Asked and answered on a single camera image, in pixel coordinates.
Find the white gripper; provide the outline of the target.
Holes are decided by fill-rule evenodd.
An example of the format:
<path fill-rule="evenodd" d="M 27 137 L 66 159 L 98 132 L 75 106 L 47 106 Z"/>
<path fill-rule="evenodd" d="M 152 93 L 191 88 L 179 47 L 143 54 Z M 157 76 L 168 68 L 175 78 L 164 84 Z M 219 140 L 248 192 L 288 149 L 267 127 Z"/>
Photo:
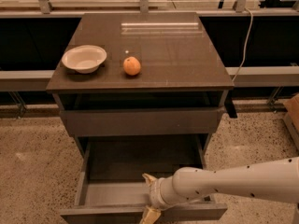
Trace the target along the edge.
<path fill-rule="evenodd" d="M 149 201 L 154 208 L 148 205 L 145 207 L 139 224 L 155 224 L 161 216 L 160 210 L 166 210 L 187 202 L 185 197 L 175 192 L 171 177 L 156 178 L 146 173 L 142 176 L 146 184 L 149 185 Z"/>

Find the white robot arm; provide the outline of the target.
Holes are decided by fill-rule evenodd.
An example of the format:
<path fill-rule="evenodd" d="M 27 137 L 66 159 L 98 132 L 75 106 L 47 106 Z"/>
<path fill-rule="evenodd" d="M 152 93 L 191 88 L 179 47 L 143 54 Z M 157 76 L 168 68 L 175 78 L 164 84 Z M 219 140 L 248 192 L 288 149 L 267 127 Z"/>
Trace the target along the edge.
<path fill-rule="evenodd" d="M 164 210 L 221 193 L 299 204 L 299 158 L 208 171 L 183 167 L 168 178 L 144 174 L 149 204 L 140 224 L 154 224 Z"/>

